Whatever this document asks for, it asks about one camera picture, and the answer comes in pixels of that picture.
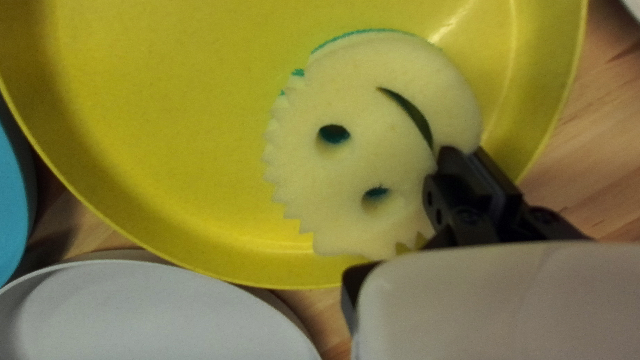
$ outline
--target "wooden table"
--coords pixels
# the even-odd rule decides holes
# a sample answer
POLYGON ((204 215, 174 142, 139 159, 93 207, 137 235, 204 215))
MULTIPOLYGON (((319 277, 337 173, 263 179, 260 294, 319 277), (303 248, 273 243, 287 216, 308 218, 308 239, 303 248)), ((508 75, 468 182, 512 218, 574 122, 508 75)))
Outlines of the wooden table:
MULTIPOLYGON (((42 163, 38 176, 30 266, 138 247, 88 211, 42 163)), ((640 26, 617 0, 592 0, 572 95, 551 142, 520 186, 531 204, 560 211, 590 236, 640 240, 640 26)), ((339 289, 275 293, 305 323, 323 359, 349 359, 339 289)))

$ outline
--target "smiley face sponge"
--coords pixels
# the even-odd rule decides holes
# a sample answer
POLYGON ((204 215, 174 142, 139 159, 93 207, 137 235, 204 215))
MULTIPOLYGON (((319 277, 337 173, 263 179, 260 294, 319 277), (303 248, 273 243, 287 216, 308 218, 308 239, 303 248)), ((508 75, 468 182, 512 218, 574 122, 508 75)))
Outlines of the smiley face sponge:
POLYGON ((263 156, 273 200, 300 220, 301 233, 313 232, 317 254, 389 258, 396 243, 413 248, 418 233, 433 234, 421 194, 435 154, 381 89, 426 117, 433 149, 479 145, 474 95, 439 48, 385 29, 323 44, 276 99, 263 156))

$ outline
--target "blue dish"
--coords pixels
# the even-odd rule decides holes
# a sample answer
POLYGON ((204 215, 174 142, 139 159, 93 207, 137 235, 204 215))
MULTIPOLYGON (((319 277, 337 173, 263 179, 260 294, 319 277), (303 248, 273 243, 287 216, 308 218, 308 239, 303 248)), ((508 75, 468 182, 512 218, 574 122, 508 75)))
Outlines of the blue dish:
POLYGON ((0 286, 24 253, 35 213, 35 194, 29 145, 0 98, 0 286))

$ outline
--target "white plate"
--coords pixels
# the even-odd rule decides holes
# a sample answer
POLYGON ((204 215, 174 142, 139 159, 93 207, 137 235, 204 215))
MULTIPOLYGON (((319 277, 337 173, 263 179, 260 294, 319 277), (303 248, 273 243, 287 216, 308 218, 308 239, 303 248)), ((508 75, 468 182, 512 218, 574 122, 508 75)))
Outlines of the white plate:
POLYGON ((84 259, 0 290, 3 360, 319 360, 256 296, 174 266, 84 259))
POLYGON ((629 12, 640 22, 640 0, 622 0, 629 9, 629 12))

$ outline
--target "yellow bowl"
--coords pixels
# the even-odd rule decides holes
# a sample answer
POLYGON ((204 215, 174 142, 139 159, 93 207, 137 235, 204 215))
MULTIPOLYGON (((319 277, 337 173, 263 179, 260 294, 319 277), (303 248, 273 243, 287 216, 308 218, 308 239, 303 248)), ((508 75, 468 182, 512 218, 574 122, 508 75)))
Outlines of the yellow bowl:
POLYGON ((21 0, 0 3, 0 88, 40 155, 148 250, 268 288, 340 283, 262 180, 292 69, 364 28, 430 39, 477 94, 483 145, 518 178, 566 98, 586 0, 21 0))

